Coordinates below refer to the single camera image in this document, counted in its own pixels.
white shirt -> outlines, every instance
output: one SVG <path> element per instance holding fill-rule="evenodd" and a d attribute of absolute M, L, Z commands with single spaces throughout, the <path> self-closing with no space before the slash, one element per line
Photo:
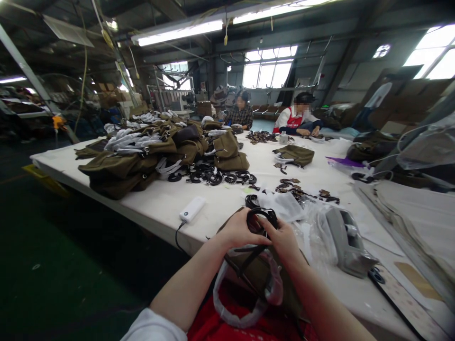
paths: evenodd
<path fill-rule="evenodd" d="M 389 93 L 392 88 L 392 82 L 385 83 L 379 87 L 370 100 L 365 104 L 365 108 L 376 109 L 379 107 L 384 100 L 384 98 Z"/>
<path fill-rule="evenodd" d="M 301 117 L 302 114 L 297 114 L 295 111 L 295 106 L 291 107 L 292 113 L 289 110 L 289 108 L 286 108 L 281 112 L 281 114 L 278 116 L 278 119 L 275 122 L 275 128 L 281 128 L 282 126 L 287 126 L 288 125 L 288 120 L 290 117 Z M 311 113 L 311 110 L 306 110 L 303 113 L 303 119 L 302 123 L 305 122 L 316 122 L 319 121 L 318 118 L 314 117 L 313 114 Z"/>
<path fill-rule="evenodd" d="M 185 332 L 151 309 L 144 309 L 121 341 L 187 341 Z"/>

concrete floor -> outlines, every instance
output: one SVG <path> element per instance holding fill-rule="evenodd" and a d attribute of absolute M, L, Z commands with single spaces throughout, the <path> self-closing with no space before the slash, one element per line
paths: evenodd
<path fill-rule="evenodd" d="M 0 144 L 0 340 L 119 340 L 189 257 L 21 169 L 54 147 L 52 139 Z"/>

white power bank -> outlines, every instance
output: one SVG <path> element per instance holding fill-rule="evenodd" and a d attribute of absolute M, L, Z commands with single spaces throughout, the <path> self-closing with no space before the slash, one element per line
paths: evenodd
<path fill-rule="evenodd" d="M 202 197 L 195 197 L 184 209 L 180 212 L 180 219 L 186 223 L 191 222 L 193 218 L 199 213 L 200 209 L 205 205 L 205 199 Z"/>

white tablecloth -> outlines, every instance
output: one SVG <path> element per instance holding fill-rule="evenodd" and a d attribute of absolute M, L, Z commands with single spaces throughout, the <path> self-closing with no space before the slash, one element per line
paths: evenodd
<path fill-rule="evenodd" d="M 273 166 L 272 153 L 272 150 L 282 146 L 278 143 L 252 145 L 245 139 L 245 135 L 246 133 L 238 135 L 237 138 L 239 142 L 245 144 L 242 151 L 247 154 L 250 162 L 249 171 L 257 177 L 258 186 L 265 185 L 272 189 L 280 184 L 280 179 L 297 178 L 301 181 L 303 189 L 330 191 L 332 195 L 339 197 L 341 205 L 352 213 L 362 236 L 383 246 L 365 241 L 368 250 L 390 263 L 396 260 L 409 262 L 406 257 L 395 254 L 401 253 L 399 246 L 352 191 L 353 180 L 328 165 L 326 156 L 344 158 L 346 155 L 346 151 L 344 154 L 333 153 L 340 150 L 337 140 L 318 144 L 298 138 L 299 145 L 315 151 L 313 162 L 305 169 L 288 165 L 286 170 L 288 175 L 284 175 Z M 57 181 L 116 210 L 174 246 L 174 234 L 181 222 L 179 213 L 195 196 L 206 198 L 204 208 L 179 233 L 179 244 L 191 255 L 195 254 L 207 240 L 206 237 L 212 237 L 232 213 L 245 203 L 244 189 L 239 184 L 223 183 L 216 187 L 208 187 L 203 184 L 186 183 L 184 180 L 175 183 L 157 180 L 143 192 L 129 193 L 118 201 L 107 199 L 91 190 L 89 178 L 77 169 L 79 165 L 87 164 L 89 160 L 75 160 L 74 149 L 81 149 L 92 142 L 47 151 L 31 158 Z M 299 245 L 303 252 L 308 254 L 302 241 L 299 241 Z M 318 266 L 317 271 L 338 299 L 373 332 L 378 340 L 401 338 L 417 340 L 369 279 L 350 276 L 329 265 Z M 448 313 L 446 305 L 435 300 L 430 300 L 429 303 L 433 307 L 431 312 L 433 317 L 439 323 L 445 319 L 450 324 L 448 316 L 452 315 Z"/>

air vent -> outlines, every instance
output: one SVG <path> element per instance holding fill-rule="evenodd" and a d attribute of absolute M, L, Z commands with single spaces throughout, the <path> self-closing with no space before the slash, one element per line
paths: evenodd
<path fill-rule="evenodd" d="M 82 28 L 48 17 L 47 15 L 44 15 L 43 18 L 46 24 L 60 39 L 80 45 L 86 45 L 88 47 L 94 47 Z"/>

